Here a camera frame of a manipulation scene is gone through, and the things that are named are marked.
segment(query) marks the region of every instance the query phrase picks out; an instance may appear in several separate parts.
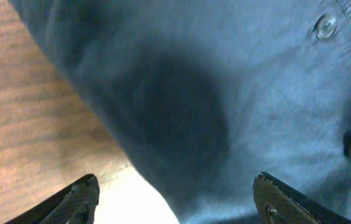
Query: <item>wooden table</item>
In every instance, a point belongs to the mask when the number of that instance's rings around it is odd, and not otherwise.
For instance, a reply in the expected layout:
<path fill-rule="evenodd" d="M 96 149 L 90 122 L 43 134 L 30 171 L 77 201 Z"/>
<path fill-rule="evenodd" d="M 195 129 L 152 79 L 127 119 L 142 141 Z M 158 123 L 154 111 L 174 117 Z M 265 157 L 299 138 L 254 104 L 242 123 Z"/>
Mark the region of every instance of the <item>wooden table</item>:
<path fill-rule="evenodd" d="M 101 187 L 95 223 L 177 223 L 0 0 L 0 223 L 87 173 Z"/>

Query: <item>denim fabric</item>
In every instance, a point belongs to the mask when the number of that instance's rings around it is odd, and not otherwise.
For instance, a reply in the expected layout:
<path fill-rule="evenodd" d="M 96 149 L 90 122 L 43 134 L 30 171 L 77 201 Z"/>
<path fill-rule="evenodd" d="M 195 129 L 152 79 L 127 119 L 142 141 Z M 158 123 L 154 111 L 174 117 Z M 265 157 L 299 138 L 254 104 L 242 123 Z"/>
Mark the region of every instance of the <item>denim fabric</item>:
<path fill-rule="evenodd" d="M 10 2 L 181 223 L 258 222 L 261 171 L 351 219 L 350 0 Z"/>

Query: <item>dark blue cloth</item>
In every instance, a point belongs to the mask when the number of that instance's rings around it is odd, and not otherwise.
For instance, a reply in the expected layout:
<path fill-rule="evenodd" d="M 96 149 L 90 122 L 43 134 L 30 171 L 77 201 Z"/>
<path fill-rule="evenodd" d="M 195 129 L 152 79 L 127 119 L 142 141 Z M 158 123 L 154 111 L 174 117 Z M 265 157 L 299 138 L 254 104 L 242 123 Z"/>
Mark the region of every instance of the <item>dark blue cloth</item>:
<path fill-rule="evenodd" d="M 11 2 L 181 223 L 258 222 L 261 171 L 351 219 L 351 0 Z"/>

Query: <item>blue fabric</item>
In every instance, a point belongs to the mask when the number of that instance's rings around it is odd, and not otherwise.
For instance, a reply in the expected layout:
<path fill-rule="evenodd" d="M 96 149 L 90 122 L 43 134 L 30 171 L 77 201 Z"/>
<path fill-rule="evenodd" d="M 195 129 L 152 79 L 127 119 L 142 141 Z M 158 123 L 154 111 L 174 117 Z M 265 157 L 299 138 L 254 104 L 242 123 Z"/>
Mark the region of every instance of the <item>blue fabric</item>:
<path fill-rule="evenodd" d="M 350 0 L 11 2 L 181 223 L 257 223 L 261 171 L 351 219 Z"/>

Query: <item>wood grain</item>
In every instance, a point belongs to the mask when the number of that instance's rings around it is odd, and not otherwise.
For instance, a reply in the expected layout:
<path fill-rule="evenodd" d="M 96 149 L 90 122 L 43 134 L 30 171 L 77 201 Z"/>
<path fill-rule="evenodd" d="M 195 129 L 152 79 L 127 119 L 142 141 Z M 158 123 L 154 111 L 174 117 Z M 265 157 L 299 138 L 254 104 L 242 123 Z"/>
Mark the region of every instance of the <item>wood grain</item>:
<path fill-rule="evenodd" d="M 0 223 L 93 173 L 95 223 L 177 223 L 0 0 Z"/>

